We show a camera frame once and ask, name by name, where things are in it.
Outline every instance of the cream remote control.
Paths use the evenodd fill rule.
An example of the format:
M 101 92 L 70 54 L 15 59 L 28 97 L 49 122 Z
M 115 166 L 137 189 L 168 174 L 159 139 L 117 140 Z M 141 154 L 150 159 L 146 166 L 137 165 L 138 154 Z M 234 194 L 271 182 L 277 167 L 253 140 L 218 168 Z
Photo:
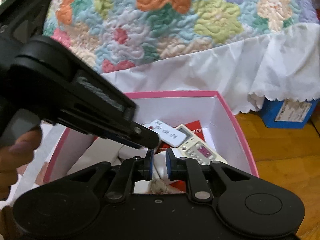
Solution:
M 220 161 L 227 164 L 227 161 L 211 149 L 203 140 L 196 136 L 184 124 L 176 128 L 183 132 L 187 137 L 178 147 L 182 155 L 196 159 L 199 164 L 209 165 L 210 161 Z

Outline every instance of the pink box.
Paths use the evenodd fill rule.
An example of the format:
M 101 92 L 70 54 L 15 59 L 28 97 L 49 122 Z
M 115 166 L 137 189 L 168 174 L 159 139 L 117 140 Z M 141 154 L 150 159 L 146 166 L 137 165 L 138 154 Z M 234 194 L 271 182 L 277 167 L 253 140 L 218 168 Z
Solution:
M 138 106 L 135 121 L 159 119 L 175 127 L 200 120 L 206 143 L 229 165 L 259 176 L 249 145 L 225 100 L 217 91 L 155 91 L 126 94 Z M 50 160 L 44 182 L 65 176 L 94 141 L 94 136 L 66 129 Z

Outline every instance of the screw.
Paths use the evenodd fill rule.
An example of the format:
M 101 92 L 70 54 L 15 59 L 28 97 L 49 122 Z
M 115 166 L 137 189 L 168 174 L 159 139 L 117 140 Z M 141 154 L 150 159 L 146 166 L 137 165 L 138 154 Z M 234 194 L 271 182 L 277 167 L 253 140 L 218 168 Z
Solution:
M 210 196 L 210 193 L 206 191 L 198 191 L 195 193 L 197 199 L 208 199 Z
M 120 199 L 120 198 L 122 198 L 122 194 L 119 193 L 119 192 L 110 191 L 110 192 L 107 194 L 107 198 L 108 198 L 108 199 L 113 199 L 113 200 Z
M 141 129 L 139 127 L 135 127 L 134 129 L 134 132 L 137 133 L 137 134 L 140 134 L 141 133 Z

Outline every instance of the white ruffled fabric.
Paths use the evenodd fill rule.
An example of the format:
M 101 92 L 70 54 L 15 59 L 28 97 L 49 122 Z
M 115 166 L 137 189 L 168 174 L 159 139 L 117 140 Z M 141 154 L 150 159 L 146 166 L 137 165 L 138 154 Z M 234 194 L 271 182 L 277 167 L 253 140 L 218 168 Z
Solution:
M 281 33 L 167 58 L 102 76 L 122 92 L 218 90 L 232 112 L 269 100 L 320 97 L 320 25 L 300 23 Z

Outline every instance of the floral bedspread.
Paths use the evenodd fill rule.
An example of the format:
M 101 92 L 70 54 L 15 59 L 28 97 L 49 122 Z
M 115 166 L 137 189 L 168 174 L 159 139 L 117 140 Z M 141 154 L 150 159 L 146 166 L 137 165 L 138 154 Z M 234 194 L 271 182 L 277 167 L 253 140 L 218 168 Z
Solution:
M 52 0 L 44 34 L 108 73 L 318 23 L 317 13 L 311 0 Z

